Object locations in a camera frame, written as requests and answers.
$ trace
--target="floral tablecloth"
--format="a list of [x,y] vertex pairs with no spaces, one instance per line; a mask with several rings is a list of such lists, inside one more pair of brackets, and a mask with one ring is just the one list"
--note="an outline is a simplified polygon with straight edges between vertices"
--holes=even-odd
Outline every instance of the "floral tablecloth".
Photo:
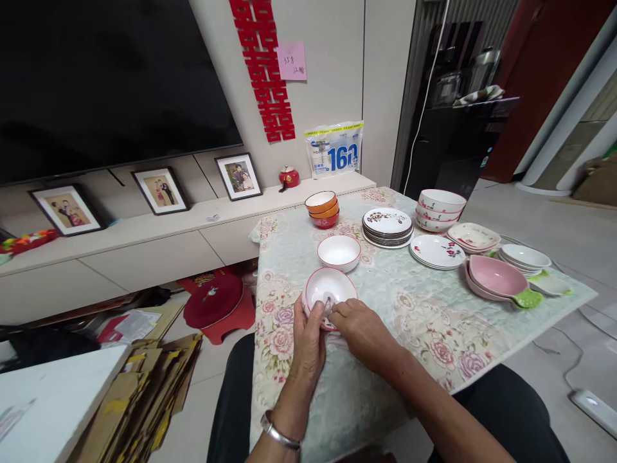
[[[349,235],[360,241],[360,263],[348,274],[359,298],[452,394],[596,296],[551,269],[570,283],[572,295],[547,298],[531,311],[480,299],[467,287],[462,268],[429,269],[407,247],[385,250],[363,239],[361,220],[368,210],[392,207],[412,216],[415,201],[389,188],[371,188],[340,196],[339,204],[339,222],[329,230],[314,227],[306,209],[298,207],[263,217],[251,233],[260,245],[251,448],[262,431],[262,414],[276,403],[289,373],[292,306],[311,273],[322,266],[317,245],[328,236]],[[380,377],[338,343],[326,341],[326,348],[302,446],[304,463],[335,461],[409,419],[401,398]]]

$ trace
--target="silver bracelet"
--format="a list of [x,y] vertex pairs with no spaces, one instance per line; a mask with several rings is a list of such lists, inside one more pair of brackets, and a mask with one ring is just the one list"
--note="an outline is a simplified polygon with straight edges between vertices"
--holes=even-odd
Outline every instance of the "silver bracelet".
[[262,415],[262,428],[264,429],[264,432],[283,447],[291,450],[300,450],[300,441],[288,439],[276,430],[270,420],[270,413],[272,413],[272,410],[266,410]]

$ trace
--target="pink sticky note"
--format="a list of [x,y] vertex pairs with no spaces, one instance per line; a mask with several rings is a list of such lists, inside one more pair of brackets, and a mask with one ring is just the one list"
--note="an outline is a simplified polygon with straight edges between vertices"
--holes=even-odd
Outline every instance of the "pink sticky note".
[[276,49],[278,67],[283,80],[306,80],[307,65],[304,59],[304,42],[280,42]]

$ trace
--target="tiled floor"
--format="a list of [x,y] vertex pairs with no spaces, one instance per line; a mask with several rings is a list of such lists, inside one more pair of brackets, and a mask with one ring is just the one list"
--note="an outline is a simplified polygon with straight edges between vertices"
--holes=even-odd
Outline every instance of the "tiled floor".
[[[480,180],[463,219],[504,233],[548,254],[567,266],[573,277],[595,289],[599,296],[590,305],[617,318],[617,212],[573,206],[526,193],[513,185]],[[175,296],[186,298],[185,293]],[[595,323],[617,336],[617,322],[595,310],[583,307]],[[617,341],[591,326],[574,312],[558,326],[584,349],[580,366],[569,379],[592,391],[617,410]],[[179,318],[167,339],[193,332]],[[207,341],[202,346],[184,410],[170,425],[163,447],[152,454],[152,463],[182,458],[186,463],[204,462],[210,429],[231,348],[246,331],[231,333],[221,346]],[[547,354],[533,344],[505,363],[531,384],[543,398],[551,414],[555,433],[572,462],[617,460],[614,440],[568,399],[569,388],[562,378],[576,360],[577,350],[558,331],[548,330],[536,339],[543,347],[560,352]],[[399,462],[426,461],[432,450],[428,436],[417,421],[397,429],[382,445]]]

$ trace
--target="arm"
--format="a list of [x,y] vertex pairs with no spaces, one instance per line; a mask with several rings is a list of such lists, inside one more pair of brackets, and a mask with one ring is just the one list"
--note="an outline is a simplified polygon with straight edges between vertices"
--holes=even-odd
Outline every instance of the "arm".
[[[326,360],[325,332],[319,329],[323,304],[317,302],[307,319],[301,296],[294,304],[294,359],[289,376],[270,416],[274,428],[288,439],[302,440],[309,405]],[[293,463],[300,453],[283,447],[262,432],[247,463]]]
[[392,337],[379,315],[357,299],[334,306],[330,321],[350,352],[383,377],[414,409],[444,461],[514,462],[471,414]]

